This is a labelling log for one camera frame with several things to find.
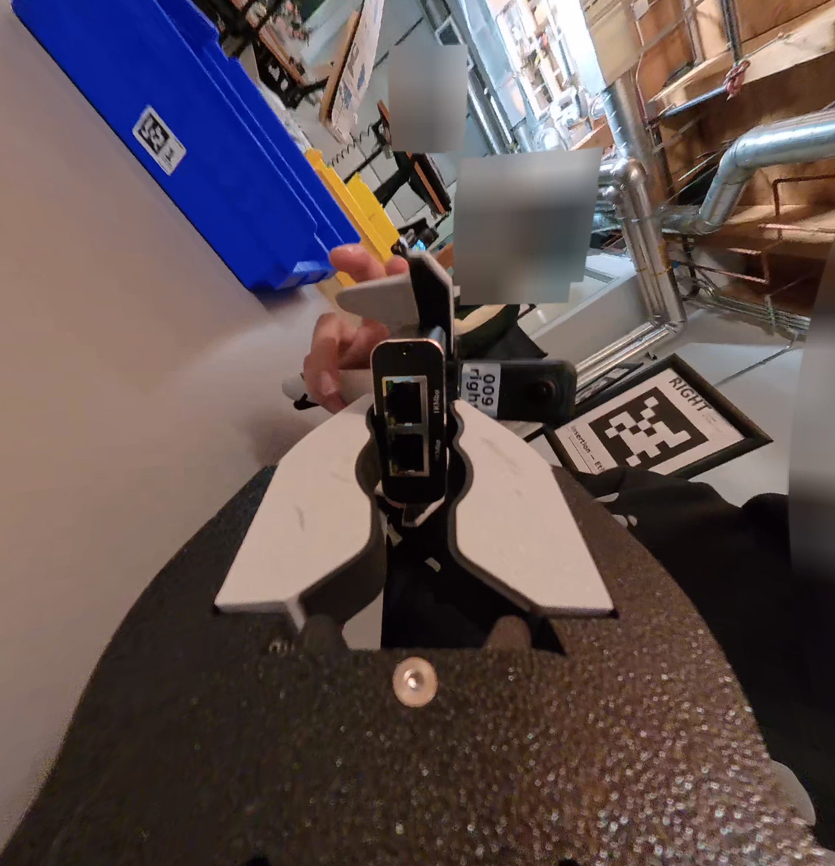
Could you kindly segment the framed marker sign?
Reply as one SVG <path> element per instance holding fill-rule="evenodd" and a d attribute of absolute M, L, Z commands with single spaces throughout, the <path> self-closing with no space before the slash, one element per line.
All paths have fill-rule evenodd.
<path fill-rule="evenodd" d="M 542 438 L 572 471 L 648 470 L 685 480 L 772 443 L 675 353 L 651 364 L 621 364 L 587 385 L 573 419 Z"/>

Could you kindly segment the silver bent duct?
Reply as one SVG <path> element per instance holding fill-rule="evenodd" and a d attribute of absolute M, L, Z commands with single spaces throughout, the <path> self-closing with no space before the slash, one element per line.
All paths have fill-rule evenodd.
<path fill-rule="evenodd" d="M 676 235 L 711 235 L 733 214 L 757 171 L 830 158 L 835 158 L 835 106 L 754 127 L 725 151 L 699 209 L 668 209 L 661 228 Z"/>

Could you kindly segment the black ethernet splitter box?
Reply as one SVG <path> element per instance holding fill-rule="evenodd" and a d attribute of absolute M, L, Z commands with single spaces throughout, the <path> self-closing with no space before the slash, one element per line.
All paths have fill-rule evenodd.
<path fill-rule="evenodd" d="M 450 345 L 442 327 L 377 344 L 370 356 L 372 429 L 385 498 L 418 525 L 444 502 Z"/>

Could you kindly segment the yellow plastic bin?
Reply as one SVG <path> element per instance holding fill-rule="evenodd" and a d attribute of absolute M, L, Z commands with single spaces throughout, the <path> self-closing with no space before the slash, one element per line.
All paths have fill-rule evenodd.
<path fill-rule="evenodd" d="M 400 234 L 378 199 L 359 176 L 344 182 L 333 167 L 325 164 L 321 151 L 310 148 L 304 156 L 357 231 L 360 245 L 379 264 L 387 264 Z"/>

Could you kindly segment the grey desk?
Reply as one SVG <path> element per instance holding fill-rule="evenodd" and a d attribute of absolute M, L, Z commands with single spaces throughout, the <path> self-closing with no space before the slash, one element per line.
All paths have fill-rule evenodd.
<path fill-rule="evenodd" d="M 0 851 L 157 573 L 324 419 L 259 300 L 0 2 Z"/>

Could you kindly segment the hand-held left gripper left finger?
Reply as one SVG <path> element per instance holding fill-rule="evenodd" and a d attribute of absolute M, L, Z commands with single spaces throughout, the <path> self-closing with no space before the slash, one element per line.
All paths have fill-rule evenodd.
<path fill-rule="evenodd" d="M 279 461 L 217 610 L 281 614 L 302 630 L 317 616 L 344 626 L 368 608 L 387 574 L 380 476 L 372 399 L 361 397 Z"/>

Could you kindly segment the background instruction board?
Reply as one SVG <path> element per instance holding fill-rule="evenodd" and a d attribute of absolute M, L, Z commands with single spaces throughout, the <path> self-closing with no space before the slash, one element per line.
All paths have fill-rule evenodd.
<path fill-rule="evenodd" d="M 351 142 L 358 111 L 367 95 L 379 42 L 384 1 L 365 1 L 351 13 L 333 67 L 327 76 L 319 121 L 340 143 Z"/>

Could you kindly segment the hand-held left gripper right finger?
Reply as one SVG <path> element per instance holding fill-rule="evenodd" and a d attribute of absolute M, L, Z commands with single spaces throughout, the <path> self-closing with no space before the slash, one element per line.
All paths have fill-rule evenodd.
<path fill-rule="evenodd" d="M 452 409 L 465 467 L 449 512 L 457 561 L 525 611 L 608 616 L 610 594 L 550 464 L 465 401 Z"/>

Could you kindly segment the silver vertical duct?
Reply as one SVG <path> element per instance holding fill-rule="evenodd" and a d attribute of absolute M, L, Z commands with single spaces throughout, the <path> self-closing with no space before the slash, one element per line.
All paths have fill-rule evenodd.
<path fill-rule="evenodd" d="M 650 321 L 678 333 L 687 316 L 661 231 L 667 199 L 635 71 L 624 72 L 602 97 L 615 156 L 602 165 L 599 183 L 618 190 L 615 207 Z"/>

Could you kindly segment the person's right hand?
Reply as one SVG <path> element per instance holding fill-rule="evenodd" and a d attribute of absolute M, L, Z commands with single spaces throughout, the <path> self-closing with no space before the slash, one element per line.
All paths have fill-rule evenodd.
<path fill-rule="evenodd" d="M 381 264 L 364 247 L 352 244 L 333 249 L 329 261 L 337 271 L 358 283 L 409 272 L 407 262 L 400 256 L 393 255 Z M 354 324 L 336 313 L 322 315 L 316 322 L 303 363 L 303 380 L 310 400 L 332 414 L 344 410 L 340 373 L 367 369 L 373 348 L 389 335 L 383 323 L 372 319 L 361 319 L 359 324 Z"/>

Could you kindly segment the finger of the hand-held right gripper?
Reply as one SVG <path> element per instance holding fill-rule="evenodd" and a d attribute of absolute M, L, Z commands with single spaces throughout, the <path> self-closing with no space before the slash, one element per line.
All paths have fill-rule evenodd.
<path fill-rule="evenodd" d="M 425 251 L 409 251 L 410 301 L 403 324 L 398 326 L 401 355 L 418 355 L 436 349 L 445 355 L 456 354 L 454 288 L 450 276 L 436 259 Z"/>

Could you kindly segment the blue plastic bin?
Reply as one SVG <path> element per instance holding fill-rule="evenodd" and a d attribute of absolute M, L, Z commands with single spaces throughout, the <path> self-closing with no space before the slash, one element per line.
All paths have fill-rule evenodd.
<path fill-rule="evenodd" d="M 334 276 L 357 231 L 194 3 L 12 9 L 245 288 Z"/>

